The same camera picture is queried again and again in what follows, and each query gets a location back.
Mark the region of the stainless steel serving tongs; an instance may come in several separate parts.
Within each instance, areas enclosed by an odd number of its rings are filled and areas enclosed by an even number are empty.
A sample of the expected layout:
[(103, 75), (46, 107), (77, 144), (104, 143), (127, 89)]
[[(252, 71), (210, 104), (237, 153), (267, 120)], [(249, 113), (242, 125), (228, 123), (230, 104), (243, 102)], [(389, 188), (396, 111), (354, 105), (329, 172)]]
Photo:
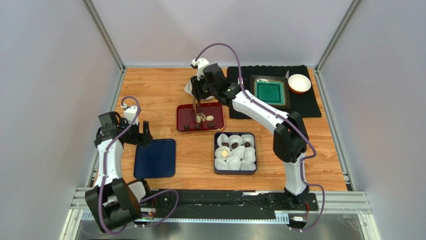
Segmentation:
[(191, 114), (192, 114), (192, 119), (194, 121), (195, 121), (196, 114), (203, 114), (201, 100), (198, 100), (195, 96), (192, 98), (192, 112), (191, 112)]

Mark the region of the oval white chocolate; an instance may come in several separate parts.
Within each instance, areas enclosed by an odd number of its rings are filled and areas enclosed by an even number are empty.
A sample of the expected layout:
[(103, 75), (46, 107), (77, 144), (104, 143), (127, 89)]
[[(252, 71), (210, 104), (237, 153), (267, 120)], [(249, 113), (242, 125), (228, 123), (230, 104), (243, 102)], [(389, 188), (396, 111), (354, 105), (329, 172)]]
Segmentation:
[(213, 120), (214, 120), (214, 116), (213, 116), (213, 115), (208, 115), (208, 116), (205, 118), (205, 120), (206, 120), (206, 121), (208, 121), (208, 122), (211, 122), (211, 121), (213, 121)]

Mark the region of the white cube chocolate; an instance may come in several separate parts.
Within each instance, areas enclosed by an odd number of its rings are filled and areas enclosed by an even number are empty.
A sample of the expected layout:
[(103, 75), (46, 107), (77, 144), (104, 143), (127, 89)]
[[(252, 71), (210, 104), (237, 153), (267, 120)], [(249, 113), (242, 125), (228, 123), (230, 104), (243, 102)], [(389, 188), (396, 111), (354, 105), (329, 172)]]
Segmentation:
[(223, 150), (220, 154), (221, 154), (224, 158), (226, 158), (226, 157), (229, 155), (229, 153), (228, 153), (226, 150)]

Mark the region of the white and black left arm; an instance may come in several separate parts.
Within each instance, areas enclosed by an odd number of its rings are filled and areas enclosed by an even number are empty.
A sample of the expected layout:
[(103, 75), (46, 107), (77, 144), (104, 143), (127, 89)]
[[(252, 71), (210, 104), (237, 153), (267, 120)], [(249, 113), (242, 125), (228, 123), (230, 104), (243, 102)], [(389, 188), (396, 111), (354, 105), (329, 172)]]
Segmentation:
[(85, 192), (85, 202), (100, 231), (104, 234), (142, 217), (141, 200), (151, 190), (144, 180), (130, 183), (122, 177), (124, 145), (146, 146), (153, 139), (149, 122), (143, 122), (140, 132), (138, 110), (132, 106), (120, 116), (118, 112), (99, 115), (101, 127), (96, 133), (94, 145), (99, 156), (98, 175), (91, 190)]

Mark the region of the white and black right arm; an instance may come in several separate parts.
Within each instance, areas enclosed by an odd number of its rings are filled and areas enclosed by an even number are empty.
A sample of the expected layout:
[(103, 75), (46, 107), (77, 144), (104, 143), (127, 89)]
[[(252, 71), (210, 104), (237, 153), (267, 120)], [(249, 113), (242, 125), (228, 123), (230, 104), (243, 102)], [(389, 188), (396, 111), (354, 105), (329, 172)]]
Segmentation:
[(198, 60), (191, 67), (197, 71), (190, 78), (191, 93), (197, 100), (214, 97), (221, 105), (249, 116), (271, 132), (273, 152), (284, 165), (285, 196), (293, 205), (301, 205), (309, 193), (303, 163), (309, 139), (302, 117), (262, 102), (245, 89), (242, 79), (228, 81), (216, 63)]

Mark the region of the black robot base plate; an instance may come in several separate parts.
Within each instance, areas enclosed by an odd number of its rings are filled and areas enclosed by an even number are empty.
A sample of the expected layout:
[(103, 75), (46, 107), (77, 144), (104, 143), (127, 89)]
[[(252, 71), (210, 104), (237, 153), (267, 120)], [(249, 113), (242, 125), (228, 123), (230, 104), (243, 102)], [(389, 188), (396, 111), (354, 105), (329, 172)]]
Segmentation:
[(143, 215), (157, 220), (274, 220), (278, 212), (305, 216), (321, 208), (316, 195), (309, 193), (304, 202), (293, 205), (284, 192), (238, 190), (168, 191), (140, 204)]

